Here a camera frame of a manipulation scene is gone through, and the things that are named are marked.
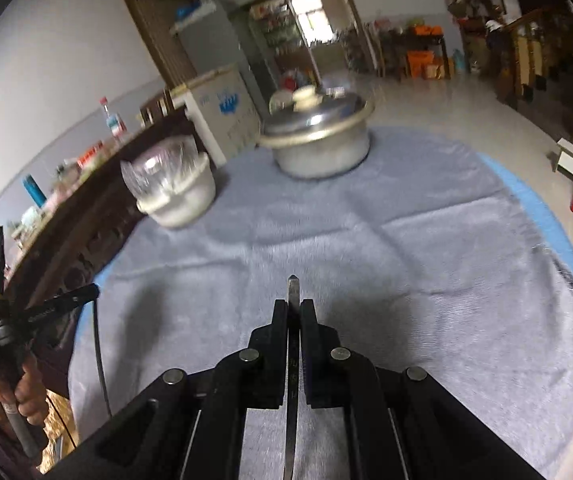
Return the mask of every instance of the bright window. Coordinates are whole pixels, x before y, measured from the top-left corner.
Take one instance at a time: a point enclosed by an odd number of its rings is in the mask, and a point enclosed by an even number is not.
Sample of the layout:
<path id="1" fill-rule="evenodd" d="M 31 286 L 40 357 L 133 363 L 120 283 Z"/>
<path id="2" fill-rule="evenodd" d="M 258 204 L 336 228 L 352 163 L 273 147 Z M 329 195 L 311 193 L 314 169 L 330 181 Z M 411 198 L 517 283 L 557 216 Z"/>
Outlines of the bright window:
<path id="1" fill-rule="evenodd" d="M 333 29 L 322 8 L 322 0 L 292 0 L 301 30 L 309 45 L 314 41 L 326 43 L 333 39 Z"/>

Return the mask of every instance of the plastic bag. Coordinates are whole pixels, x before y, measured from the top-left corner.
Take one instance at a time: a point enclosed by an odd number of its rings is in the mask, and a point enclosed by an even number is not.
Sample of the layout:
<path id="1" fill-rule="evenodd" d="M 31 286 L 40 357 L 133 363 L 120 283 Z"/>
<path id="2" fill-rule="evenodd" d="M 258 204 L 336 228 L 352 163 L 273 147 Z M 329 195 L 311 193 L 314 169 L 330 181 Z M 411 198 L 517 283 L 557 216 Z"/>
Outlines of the plastic bag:
<path id="1" fill-rule="evenodd" d="M 198 147 L 193 137 L 170 137 L 132 163 L 120 163 L 126 187 L 138 202 L 160 200 L 176 193 L 196 170 Z"/>

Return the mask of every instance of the blue logo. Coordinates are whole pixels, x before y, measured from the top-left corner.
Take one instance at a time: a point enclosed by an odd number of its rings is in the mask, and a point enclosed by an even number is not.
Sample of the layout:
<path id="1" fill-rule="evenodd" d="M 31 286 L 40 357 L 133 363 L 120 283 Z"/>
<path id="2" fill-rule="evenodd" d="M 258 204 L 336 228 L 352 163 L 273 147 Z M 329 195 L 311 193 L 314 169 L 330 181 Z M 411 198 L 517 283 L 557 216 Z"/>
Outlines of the blue logo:
<path id="1" fill-rule="evenodd" d="M 239 94 L 229 94 L 225 92 L 224 94 L 219 94 L 218 98 L 220 99 L 220 111 L 223 114 L 234 114 L 235 109 L 240 104 L 240 96 Z"/>

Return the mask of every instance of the pot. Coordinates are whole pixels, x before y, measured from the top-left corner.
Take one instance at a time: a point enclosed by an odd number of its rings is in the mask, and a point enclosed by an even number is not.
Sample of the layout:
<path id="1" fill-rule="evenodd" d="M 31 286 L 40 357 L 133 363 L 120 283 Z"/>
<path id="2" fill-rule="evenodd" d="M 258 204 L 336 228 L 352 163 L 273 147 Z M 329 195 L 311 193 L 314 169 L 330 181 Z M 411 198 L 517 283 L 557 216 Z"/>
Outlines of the pot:
<path id="1" fill-rule="evenodd" d="M 200 153 L 196 169 L 182 186 L 153 200 L 138 200 L 138 209 L 163 227 L 176 229 L 201 216 L 215 198 L 215 181 L 209 158 Z"/>
<path id="2" fill-rule="evenodd" d="M 370 147 L 366 119 L 373 104 L 352 92 L 319 94 L 306 86 L 293 93 L 293 104 L 263 125 L 258 144 L 273 150 L 284 173 L 325 178 L 351 170 Z"/>

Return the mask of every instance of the metal bolt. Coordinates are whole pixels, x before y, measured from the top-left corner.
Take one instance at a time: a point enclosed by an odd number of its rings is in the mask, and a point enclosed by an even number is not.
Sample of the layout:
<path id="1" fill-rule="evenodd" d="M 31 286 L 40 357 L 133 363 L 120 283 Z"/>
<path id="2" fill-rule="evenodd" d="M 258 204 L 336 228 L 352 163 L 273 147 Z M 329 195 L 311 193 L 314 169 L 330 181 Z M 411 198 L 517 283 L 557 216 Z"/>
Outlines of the metal bolt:
<path id="1" fill-rule="evenodd" d="M 348 348 L 338 346 L 337 348 L 333 348 L 330 351 L 330 356 L 331 358 L 335 359 L 335 361 L 345 361 L 351 357 L 351 352 Z"/>
<path id="2" fill-rule="evenodd" d="M 426 379 L 426 370 L 421 366 L 411 366 L 407 368 L 407 376 L 411 381 L 423 381 Z"/>
<path id="3" fill-rule="evenodd" d="M 240 350 L 240 359 L 242 359 L 245 363 L 255 361 L 255 359 L 258 357 L 260 357 L 260 352 L 254 348 L 245 348 L 244 350 Z"/>
<path id="4" fill-rule="evenodd" d="M 170 368 L 162 375 L 162 380 L 167 384 L 178 384 L 184 379 L 184 372 L 178 368 Z"/>

